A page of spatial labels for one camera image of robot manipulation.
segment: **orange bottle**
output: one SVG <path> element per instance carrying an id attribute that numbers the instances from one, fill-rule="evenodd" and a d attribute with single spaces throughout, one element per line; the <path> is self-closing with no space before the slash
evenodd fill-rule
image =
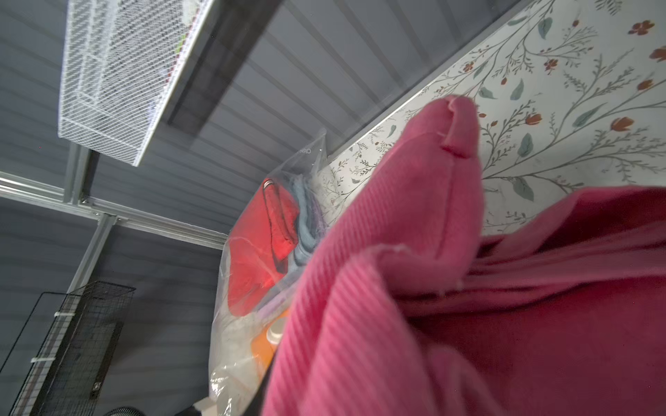
<path id="1" fill-rule="evenodd" d="M 264 378 L 264 374 L 266 374 L 266 370 L 271 360 L 273 360 L 275 350 L 282 339 L 284 324 L 288 315 L 289 309 L 282 312 L 275 320 L 266 325 L 264 330 L 252 340 L 252 356 L 256 362 L 256 372 L 259 375 L 259 379 Z"/>

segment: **clear plastic bag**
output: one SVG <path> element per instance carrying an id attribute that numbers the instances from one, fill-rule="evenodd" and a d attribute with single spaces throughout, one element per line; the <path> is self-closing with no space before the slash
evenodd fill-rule
<path id="1" fill-rule="evenodd" d="M 328 225 L 318 200 L 325 132 L 273 170 L 222 251 L 210 337 L 209 395 L 220 416 L 252 400 L 279 337 L 296 282 Z"/>

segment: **metal post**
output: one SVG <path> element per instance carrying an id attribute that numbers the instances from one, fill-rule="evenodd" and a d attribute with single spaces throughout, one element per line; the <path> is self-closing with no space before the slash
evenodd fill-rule
<path id="1" fill-rule="evenodd" d="M 83 193 L 88 161 L 90 160 L 90 149 L 74 142 L 69 144 L 69 157 L 67 158 L 67 169 L 65 171 L 65 189 L 63 191 L 63 202 L 78 204 Z"/>
<path id="2" fill-rule="evenodd" d="M 88 248 L 83 254 L 83 258 L 81 259 L 77 272 L 74 274 L 72 283 L 69 285 L 69 289 L 67 289 L 68 293 L 85 286 L 90 280 L 90 276 L 93 274 L 93 270 L 97 264 L 97 259 L 99 259 L 99 255 L 104 248 L 104 243 L 107 241 L 109 232 L 111 231 L 111 228 L 113 228 L 117 219 L 118 218 L 114 215 L 100 214 L 99 221 L 97 222 L 97 229 L 88 244 Z"/>

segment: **dark red fabric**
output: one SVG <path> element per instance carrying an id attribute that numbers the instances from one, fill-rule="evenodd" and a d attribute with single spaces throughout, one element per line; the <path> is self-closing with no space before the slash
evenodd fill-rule
<path id="1" fill-rule="evenodd" d="M 289 191 L 265 179 L 228 238 L 228 307 L 244 316 L 261 301 L 288 269 L 287 257 L 298 244 L 298 205 Z"/>
<path id="2" fill-rule="evenodd" d="M 408 123 L 301 277 L 265 415 L 666 413 L 666 190 L 481 238 L 478 131 L 460 97 Z"/>

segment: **red fabric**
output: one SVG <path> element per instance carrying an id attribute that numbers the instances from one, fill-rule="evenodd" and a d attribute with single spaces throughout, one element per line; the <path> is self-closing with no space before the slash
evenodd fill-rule
<path id="1" fill-rule="evenodd" d="M 244 316 L 287 273 L 287 256 L 298 244 L 298 205 L 279 183 L 266 179 L 228 239 L 229 311 Z"/>
<path id="2" fill-rule="evenodd" d="M 480 238 L 472 101 L 411 120 L 305 270 L 264 415 L 666 413 L 666 190 Z"/>

